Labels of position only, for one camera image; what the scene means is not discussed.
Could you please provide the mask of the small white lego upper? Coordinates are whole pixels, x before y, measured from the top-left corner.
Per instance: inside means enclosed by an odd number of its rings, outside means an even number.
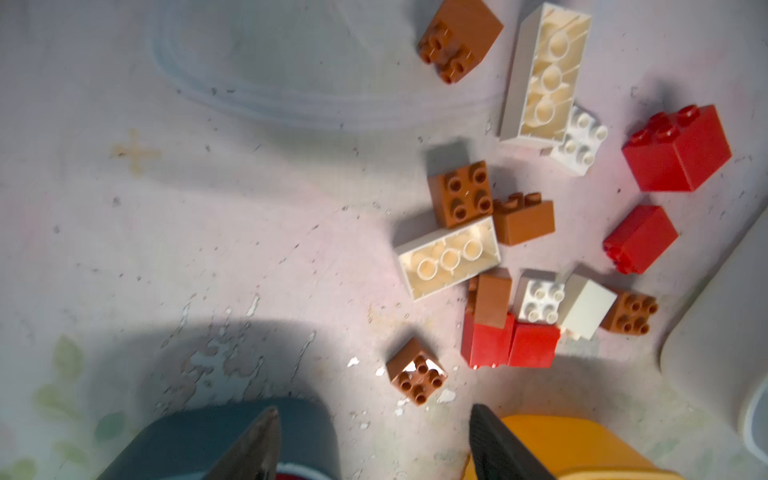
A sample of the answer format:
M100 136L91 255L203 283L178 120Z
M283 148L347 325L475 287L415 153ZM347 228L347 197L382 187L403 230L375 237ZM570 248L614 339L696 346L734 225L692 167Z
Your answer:
M565 133L564 142L549 149L545 156L569 175L583 177L595 163L609 130L588 111L574 104Z

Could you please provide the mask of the white lego cube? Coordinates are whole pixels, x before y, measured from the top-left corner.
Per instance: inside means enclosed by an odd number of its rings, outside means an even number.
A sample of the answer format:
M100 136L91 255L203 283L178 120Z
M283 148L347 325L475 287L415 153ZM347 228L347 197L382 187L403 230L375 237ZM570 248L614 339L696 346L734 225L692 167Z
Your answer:
M590 340L617 299L617 294L601 284L578 274L565 282L558 328L574 339Z

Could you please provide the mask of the brown lego side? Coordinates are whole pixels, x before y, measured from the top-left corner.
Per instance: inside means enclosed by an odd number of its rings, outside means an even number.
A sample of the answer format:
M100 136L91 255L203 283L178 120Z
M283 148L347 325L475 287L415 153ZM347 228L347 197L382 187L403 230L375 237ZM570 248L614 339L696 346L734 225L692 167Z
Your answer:
M493 223L498 242L514 246L554 233L554 202L539 192L517 192L493 201Z

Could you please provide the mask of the brown lego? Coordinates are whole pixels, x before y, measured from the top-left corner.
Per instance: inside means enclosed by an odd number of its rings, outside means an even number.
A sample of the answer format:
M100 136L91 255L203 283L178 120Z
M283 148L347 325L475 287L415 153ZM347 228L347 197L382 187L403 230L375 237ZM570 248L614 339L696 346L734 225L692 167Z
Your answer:
M465 312L471 314L477 324L503 329L512 286L513 280L506 268L497 267L473 277Z
M502 30L483 1L445 0L418 42L418 54L446 84L456 84L482 62Z
M646 335L650 331L649 320L659 309L656 298L618 288L612 291L617 294L617 299L600 327L622 335Z

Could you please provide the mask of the long white lego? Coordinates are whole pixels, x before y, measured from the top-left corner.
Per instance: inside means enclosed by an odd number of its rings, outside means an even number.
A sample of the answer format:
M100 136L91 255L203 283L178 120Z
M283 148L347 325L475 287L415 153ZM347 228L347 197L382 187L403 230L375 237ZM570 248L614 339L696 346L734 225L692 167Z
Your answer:
M493 220L439 229L394 249L410 297L418 301L501 263Z

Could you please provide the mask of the red lego cube lower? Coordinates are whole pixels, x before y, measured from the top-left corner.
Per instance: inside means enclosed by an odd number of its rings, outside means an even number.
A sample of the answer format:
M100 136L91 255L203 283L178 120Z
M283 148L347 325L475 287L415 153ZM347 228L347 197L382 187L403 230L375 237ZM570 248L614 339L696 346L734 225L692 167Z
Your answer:
M643 274L678 238L661 206L638 205L603 241L622 274Z

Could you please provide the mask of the white lego studs small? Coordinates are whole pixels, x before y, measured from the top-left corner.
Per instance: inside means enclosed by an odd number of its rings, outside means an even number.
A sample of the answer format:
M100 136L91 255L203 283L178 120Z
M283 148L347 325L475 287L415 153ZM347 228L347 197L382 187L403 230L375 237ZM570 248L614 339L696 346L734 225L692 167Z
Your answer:
M554 272L522 271L512 307L516 319L524 323L554 325L565 298L565 283Z

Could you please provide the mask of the red lego cube upper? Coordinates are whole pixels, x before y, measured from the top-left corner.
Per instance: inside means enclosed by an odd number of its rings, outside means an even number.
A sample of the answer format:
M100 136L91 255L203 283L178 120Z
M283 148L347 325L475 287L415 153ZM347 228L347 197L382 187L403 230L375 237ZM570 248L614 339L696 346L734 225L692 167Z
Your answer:
M732 157L713 105L653 115L622 153L643 192L693 192Z

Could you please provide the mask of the brown lego front lone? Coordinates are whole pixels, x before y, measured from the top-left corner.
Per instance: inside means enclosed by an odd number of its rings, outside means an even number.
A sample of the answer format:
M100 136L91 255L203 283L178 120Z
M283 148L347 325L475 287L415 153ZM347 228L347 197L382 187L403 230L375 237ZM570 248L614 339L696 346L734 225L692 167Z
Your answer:
M390 384L417 406L424 405L447 379L438 358L417 337L387 362L386 370Z

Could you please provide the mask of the white plastic tray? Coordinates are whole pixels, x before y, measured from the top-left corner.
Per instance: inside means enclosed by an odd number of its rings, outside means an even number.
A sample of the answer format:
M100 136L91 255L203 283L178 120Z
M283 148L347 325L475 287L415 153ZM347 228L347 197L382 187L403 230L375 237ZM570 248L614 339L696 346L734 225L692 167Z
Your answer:
M762 213L668 335L672 388L767 461L767 214Z

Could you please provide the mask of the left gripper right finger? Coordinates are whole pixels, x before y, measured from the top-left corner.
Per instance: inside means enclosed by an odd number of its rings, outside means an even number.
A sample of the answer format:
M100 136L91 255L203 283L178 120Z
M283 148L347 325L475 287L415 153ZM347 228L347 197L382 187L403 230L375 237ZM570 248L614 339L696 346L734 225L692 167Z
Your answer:
M469 444L477 478L554 480L533 453L484 404L474 404Z

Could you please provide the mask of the brown lego studs up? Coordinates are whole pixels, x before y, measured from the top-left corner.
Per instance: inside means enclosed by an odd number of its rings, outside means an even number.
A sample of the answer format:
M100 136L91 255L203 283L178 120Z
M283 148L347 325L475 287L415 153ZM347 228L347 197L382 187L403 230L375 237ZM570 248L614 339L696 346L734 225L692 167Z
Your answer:
M428 178L430 195L442 228L455 228L493 213L485 161Z

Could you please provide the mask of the brown lego top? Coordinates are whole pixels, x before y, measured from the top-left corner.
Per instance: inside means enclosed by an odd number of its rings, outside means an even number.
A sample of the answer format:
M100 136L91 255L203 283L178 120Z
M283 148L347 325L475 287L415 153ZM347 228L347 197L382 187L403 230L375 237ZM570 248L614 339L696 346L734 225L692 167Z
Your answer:
M483 1L445 0L418 42L418 54L446 84L456 84L482 62L502 30Z

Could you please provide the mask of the red lego pair right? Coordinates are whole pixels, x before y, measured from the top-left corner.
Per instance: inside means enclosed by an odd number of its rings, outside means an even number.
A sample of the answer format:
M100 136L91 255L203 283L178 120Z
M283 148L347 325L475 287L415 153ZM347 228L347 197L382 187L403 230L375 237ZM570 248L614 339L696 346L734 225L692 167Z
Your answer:
M512 367L549 368L561 332L555 325L517 323L507 364Z

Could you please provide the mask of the long white lego brick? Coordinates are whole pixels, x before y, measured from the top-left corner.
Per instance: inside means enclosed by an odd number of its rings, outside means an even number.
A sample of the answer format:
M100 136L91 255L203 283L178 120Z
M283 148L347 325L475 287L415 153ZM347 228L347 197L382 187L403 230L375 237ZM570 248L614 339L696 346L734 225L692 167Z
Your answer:
M541 4L520 24L500 140L543 150L562 144L592 16Z

